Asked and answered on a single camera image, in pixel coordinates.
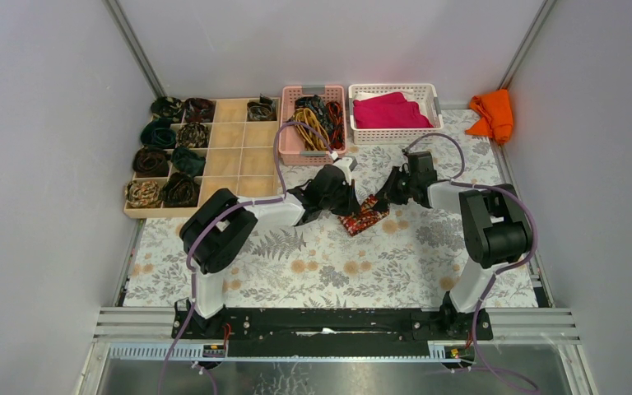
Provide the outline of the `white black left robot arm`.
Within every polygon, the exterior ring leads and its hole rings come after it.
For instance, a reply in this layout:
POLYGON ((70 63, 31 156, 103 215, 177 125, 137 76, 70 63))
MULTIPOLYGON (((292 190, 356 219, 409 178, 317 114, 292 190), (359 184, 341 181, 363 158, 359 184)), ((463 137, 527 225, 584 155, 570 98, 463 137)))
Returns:
POLYGON ((199 336, 211 338, 220 332, 225 270, 255 229, 305 225, 325 211, 336 216, 360 211, 355 168, 355 158, 344 156, 324 165, 305 185, 274 197, 240 197, 221 188, 184 223, 179 237, 192 278, 190 325, 199 336))

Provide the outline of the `red checkered patterned tie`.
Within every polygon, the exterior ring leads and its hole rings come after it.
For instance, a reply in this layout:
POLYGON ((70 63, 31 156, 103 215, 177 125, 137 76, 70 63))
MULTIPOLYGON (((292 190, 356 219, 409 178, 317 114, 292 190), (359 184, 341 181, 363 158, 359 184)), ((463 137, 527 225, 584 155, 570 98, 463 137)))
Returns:
POLYGON ((346 233, 353 237, 379 223, 389 215, 389 204, 369 195, 360 205, 360 210, 350 216, 339 216, 346 233))

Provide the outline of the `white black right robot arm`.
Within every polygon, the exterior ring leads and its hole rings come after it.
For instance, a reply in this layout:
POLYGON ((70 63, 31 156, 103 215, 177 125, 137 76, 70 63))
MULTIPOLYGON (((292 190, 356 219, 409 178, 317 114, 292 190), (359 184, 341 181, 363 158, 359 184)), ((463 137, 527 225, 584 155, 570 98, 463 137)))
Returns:
POLYGON ((510 184, 481 186, 438 178, 429 152, 404 151, 374 195, 375 211, 414 201, 422 207, 459 214, 468 262, 459 282, 444 297, 440 331, 459 339, 472 327, 469 314, 483 308, 494 278, 535 247, 532 222, 510 184))

